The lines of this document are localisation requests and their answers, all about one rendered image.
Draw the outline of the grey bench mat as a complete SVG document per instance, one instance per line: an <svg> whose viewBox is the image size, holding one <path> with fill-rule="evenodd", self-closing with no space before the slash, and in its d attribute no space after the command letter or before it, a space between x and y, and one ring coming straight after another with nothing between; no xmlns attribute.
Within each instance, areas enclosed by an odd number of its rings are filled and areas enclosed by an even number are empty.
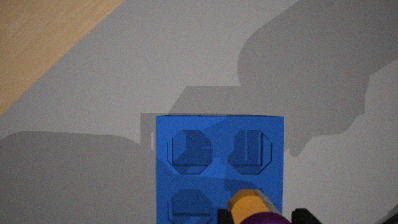
<svg viewBox="0 0 398 224"><path fill-rule="evenodd" d="M284 117L283 214L398 213L398 0L125 0L0 116L0 224L156 224L156 116Z"/></svg>

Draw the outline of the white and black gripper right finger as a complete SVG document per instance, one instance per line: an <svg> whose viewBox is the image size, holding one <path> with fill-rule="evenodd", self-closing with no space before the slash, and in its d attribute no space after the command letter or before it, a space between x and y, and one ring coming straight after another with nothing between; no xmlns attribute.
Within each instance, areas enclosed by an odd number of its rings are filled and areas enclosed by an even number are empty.
<svg viewBox="0 0 398 224"><path fill-rule="evenodd" d="M296 208L292 211L291 224L322 224L306 208Z"/></svg>

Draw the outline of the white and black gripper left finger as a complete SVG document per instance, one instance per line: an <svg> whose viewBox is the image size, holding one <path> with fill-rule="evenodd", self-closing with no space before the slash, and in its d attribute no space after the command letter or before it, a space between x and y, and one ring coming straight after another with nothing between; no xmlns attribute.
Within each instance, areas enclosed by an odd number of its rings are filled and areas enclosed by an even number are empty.
<svg viewBox="0 0 398 224"><path fill-rule="evenodd" d="M231 212L227 209L218 209L217 224L235 224Z"/></svg>

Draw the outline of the blue tube rack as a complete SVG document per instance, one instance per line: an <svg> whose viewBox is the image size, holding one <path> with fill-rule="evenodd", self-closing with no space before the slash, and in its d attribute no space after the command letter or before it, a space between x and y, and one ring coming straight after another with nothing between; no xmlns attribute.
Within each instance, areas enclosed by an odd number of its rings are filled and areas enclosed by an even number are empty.
<svg viewBox="0 0 398 224"><path fill-rule="evenodd" d="M281 116L156 116L156 224L217 224L240 189L282 214L283 156Z"/></svg>

